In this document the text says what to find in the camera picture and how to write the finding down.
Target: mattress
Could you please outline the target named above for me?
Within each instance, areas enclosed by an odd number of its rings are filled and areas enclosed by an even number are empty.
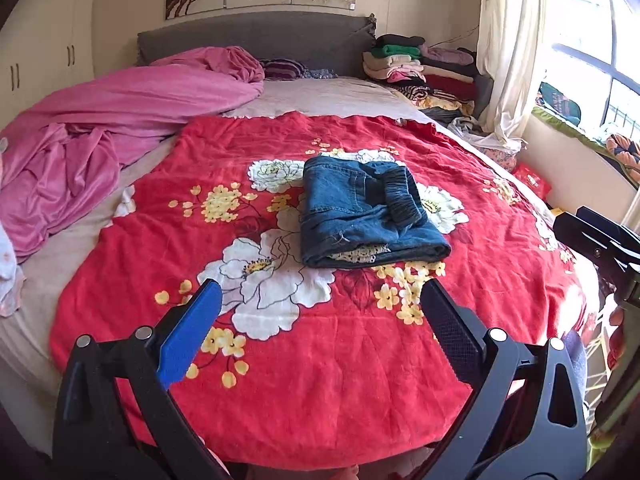
[[[299,111],[308,116],[351,115],[404,118],[420,123],[433,122],[388,89],[351,78],[265,82],[265,91],[256,100],[227,112],[229,117],[277,117]],[[439,125],[439,132],[453,138],[478,156],[498,175],[508,179],[530,201],[541,218],[552,222],[545,204],[528,187],[514,179],[487,157]],[[165,140],[120,175],[118,189],[89,215],[51,237],[46,246],[23,265],[27,282],[23,306],[13,317],[0,320],[0,358],[26,383],[54,397],[61,376],[49,353],[49,332],[60,293],[89,252],[95,247],[101,228],[110,222],[125,187],[148,173],[171,152],[175,137]],[[593,266],[579,260],[577,272],[584,276],[583,289],[590,309],[597,309],[597,281]]]

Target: green window sill cover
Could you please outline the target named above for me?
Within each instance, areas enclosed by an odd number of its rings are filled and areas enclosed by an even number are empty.
[[[638,183],[631,178],[631,176],[629,175],[626,169],[626,166],[621,164],[619,160],[617,160],[613,155],[611,155],[607,151],[607,148],[603,143],[598,142],[597,140],[590,139],[589,137],[587,137],[587,135],[585,135],[582,131],[576,128],[573,124],[571,124],[568,121],[565,121],[562,117],[551,113],[545,108],[534,106],[533,110],[531,111],[531,114],[537,119],[539,119],[540,121],[542,121],[543,123],[548,124],[548,126],[551,126],[557,132],[560,132],[561,134],[565,134],[567,137],[571,137],[572,139],[577,139],[590,150],[593,150],[597,154],[615,161],[615,163],[620,167],[620,170],[622,170],[622,173],[624,174],[626,179],[636,189],[638,189],[639,187]]]

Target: denim garment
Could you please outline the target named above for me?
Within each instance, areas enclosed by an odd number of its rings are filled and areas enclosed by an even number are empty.
[[[353,269],[449,256],[451,246],[429,222],[405,166],[316,156],[306,161],[303,180],[306,266]]]

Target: metal screw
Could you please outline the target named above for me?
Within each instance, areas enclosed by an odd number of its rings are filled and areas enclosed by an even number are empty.
[[[150,326],[141,326],[136,330],[136,339],[140,339],[140,341],[149,339],[153,332],[154,330]]]
[[[489,336],[494,341],[507,341],[507,333],[501,328],[492,328],[489,331]]]
[[[562,340],[558,339],[557,337],[552,337],[549,340],[549,344],[558,351],[564,350],[564,343],[562,342]]]
[[[89,346],[90,342],[91,342],[91,336],[84,334],[84,335],[81,335],[78,339],[76,339],[76,346],[78,346],[78,348],[84,348],[85,346]]]

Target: pink duvet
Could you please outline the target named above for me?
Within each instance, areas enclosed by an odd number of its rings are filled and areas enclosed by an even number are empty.
[[[1,133],[0,222],[19,258],[111,193],[120,168],[197,116],[261,94],[264,72],[245,50],[205,47],[59,90]]]

